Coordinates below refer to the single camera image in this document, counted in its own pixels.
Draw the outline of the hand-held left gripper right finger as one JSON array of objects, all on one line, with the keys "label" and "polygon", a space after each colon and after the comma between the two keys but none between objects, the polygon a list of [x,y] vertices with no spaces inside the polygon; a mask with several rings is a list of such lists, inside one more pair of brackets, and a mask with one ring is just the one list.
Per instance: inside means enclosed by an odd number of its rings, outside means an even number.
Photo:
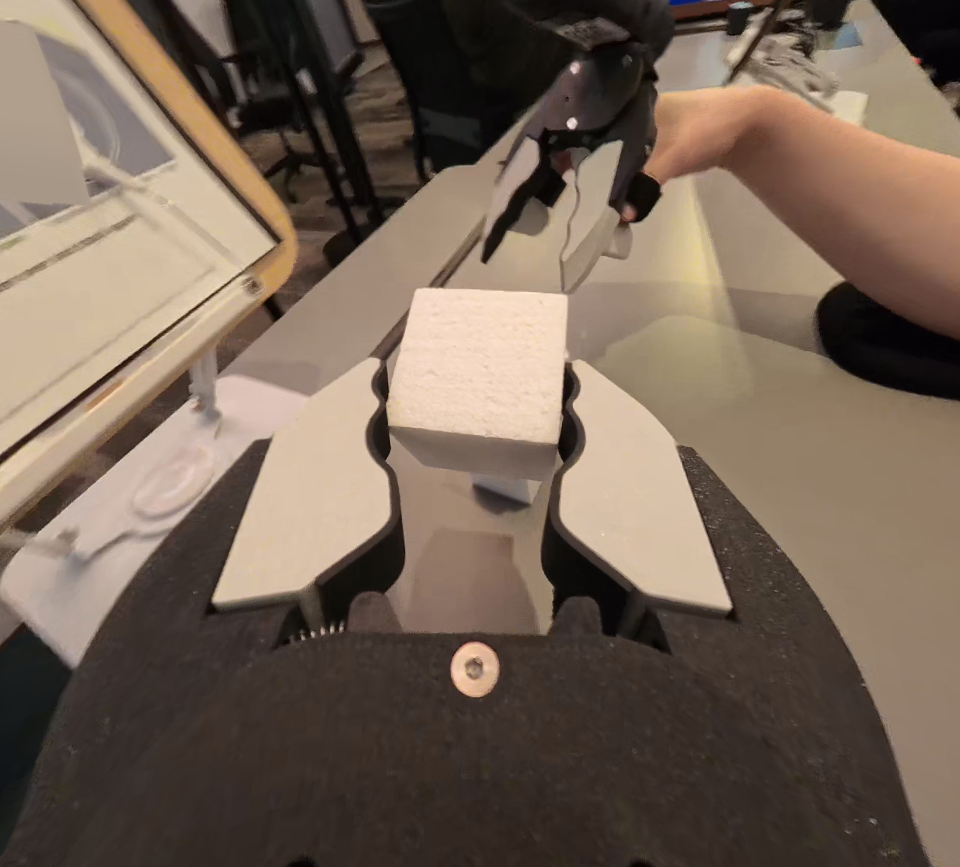
[{"label": "hand-held left gripper right finger", "polygon": [[583,360],[567,364],[549,493],[554,613],[585,597],[607,636],[636,638],[659,611],[734,610],[678,445],[635,398]]}]

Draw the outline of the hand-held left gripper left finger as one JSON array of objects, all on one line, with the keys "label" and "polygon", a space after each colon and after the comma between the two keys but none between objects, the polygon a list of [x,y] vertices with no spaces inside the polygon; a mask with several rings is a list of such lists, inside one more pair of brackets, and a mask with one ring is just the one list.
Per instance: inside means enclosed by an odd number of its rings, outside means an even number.
[{"label": "hand-held left gripper left finger", "polygon": [[367,358],[312,395],[272,436],[212,606],[294,603],[309,629],[346,625],[354,599],[385,594],[405,563],[386,364]]}]

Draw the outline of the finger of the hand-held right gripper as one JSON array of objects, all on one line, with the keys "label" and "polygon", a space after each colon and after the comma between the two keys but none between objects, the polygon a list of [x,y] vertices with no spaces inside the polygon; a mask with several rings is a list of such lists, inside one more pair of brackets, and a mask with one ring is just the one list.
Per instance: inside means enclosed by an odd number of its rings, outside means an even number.
[{"label": "finger of the hand-held right gripper", "polygon": [[481,263],[488,263],[531,201],[556,204],[556,170],[548,130],[525,131],[515,141],[495,182],[482,231]]},{"label": "finger of the hand-held right gripper", "polygon": [[585,153],[567,179],[569,210],[561,213],[559,289],[572,294],[602,259],[626,261],[632,230],[614,206],[614,189],[622,141],[614,140]]}]

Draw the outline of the white hard foam cube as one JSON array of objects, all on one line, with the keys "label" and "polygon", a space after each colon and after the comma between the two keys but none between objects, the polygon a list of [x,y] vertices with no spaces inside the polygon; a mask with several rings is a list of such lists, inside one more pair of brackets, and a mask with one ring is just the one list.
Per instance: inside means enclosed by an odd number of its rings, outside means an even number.
[{"label": "white hard foam cube", "polygon": [[417,289],[390,377],[391,438],[429,468],[546,481],[568,323],[565,294]]},{"label": "white hard foam cube", "polygon": [[541,486],[541,483],[536,480],[483,474],[473,474],[471,483],[478,490],[521,505],[531,505]]}]

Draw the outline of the person's right forearm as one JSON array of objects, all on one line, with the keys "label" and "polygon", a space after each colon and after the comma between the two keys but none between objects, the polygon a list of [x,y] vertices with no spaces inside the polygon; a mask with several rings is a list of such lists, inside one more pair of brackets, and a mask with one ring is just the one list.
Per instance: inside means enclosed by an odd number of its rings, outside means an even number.
[{"label": "person's right forearm", "polygon": [[959,160],[769,86],[722,88],[725,167],[837,274],[896,315],[959,336]]}]

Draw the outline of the person's right hand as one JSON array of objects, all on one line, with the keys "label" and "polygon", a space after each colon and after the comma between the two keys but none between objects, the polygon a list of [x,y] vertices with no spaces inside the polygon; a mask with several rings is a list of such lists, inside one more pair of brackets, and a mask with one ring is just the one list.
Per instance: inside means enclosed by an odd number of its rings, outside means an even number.
[{"label": "person's right hand", "polygon": [[758,88],[665,93],[654,110],[655,141],[643,173],[660,186],[713,169],[731,170],[738,146],[756,127]]}]

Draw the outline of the printed instruction sheet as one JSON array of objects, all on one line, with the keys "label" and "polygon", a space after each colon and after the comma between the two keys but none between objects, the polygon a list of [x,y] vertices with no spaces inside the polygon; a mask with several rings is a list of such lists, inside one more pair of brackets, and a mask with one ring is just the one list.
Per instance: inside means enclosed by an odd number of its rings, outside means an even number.
[{"label": "printed instruction sheet", "polygon": [[286,206],[126,0],[1,0],[2,522],[289,278]]}]

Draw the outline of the wooden book stand white base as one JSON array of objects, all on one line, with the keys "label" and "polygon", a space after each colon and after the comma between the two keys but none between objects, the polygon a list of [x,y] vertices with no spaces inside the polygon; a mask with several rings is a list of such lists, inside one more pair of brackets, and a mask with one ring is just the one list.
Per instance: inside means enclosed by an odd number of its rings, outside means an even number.
[{"label": "wooden book stand white base", "polygon": [[2,606],[74,669],[136,571],[306,397],[221,377],[286,209],[126,0],[2,0]]}]

